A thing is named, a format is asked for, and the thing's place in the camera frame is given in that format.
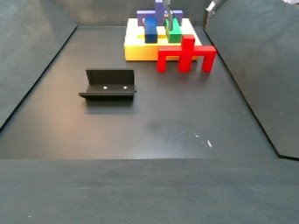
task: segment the gray floor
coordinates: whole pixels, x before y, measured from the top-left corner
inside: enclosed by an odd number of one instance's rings
[[[202,62],[157,73],[155,62],[125,63],[124,35],[76,30],[0,135],[0,158],[275,158],[220,58],[211,74]],[[85,69],[111,67],[135,69],[133,103],[85,102]]]
[[[220,59],[211,75],[175,62],[159,74],[124,62],[121,35],[79,28],[5,126],[1,158],[44,159],[0,160],[1,223],[298,223],[299,164],[276,157]],[[132,105],[84,102],[87,67],[135,69]]]

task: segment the blue block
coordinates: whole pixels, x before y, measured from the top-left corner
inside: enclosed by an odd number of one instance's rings
[[[153,17],[144,19],[144,42],[147,44],[157,43],[156,19]]]

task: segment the purple block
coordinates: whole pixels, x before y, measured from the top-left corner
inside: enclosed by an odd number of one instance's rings
[[[156,25],[164,25],[164,2],[155,0],[155,19]]]
[[[163,0],[155,0],[155,10],[139,10],[136,12],[136,18],[137,18],[137,26],[143,26],[143,19],[144,18],[155,18],[156,19],[156,25],[164,26],[164,2]],[[177,19],[179,25],[183,24],[183,11],[181,10],[173,10],[172,11],[172,17]]]

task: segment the gray wall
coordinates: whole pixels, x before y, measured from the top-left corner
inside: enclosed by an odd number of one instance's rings
[[[124,26],[137,10],[153,10],[155,0],[52,0],[79,25]],[[193,25],[202,25],[210,0],[172,0],[172,10],[183,10]]]
[[[49,0],[0,0],[0,128],[75,28]]]
[[[299,158],[299,10],[228,0],[207,29],[280,155]]]

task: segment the black metal holder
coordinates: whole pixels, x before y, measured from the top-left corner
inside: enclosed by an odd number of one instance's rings
[[[79,96],[88,100],[135,97],[135,70],[87,69],[88,90]]]

